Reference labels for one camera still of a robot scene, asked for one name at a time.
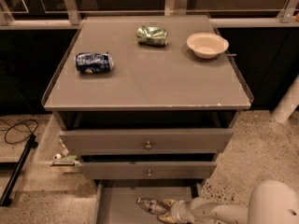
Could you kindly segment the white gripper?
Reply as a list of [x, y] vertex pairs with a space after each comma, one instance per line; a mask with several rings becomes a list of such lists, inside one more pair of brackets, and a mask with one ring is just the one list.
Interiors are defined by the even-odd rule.
[[185, 201], [176, 201], [173, 199], [163, 200], [163, 204], [170, 208], [170, 214], [165, 213], [163, 215], [157, 216], [160, 222], [165, 224], [187, 224], [189, 222], [188, 215], [186, 211]]

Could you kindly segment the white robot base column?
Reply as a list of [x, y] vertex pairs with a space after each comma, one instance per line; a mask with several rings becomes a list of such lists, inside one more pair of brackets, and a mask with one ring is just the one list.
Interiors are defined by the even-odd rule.
[[278, 103], [272, 116], [277, 122], [284, 123], [288, 120], [297, 106], [299, 106], [299, 75]]

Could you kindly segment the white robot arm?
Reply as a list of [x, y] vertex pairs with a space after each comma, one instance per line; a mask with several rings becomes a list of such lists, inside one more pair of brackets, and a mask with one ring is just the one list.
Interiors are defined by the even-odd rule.
[[194, 198], [173, 201], [158, 219], [172, 224], [299, 224], [299, 195], [282, 182], [265, 180], [251, 193], [248, 207]]

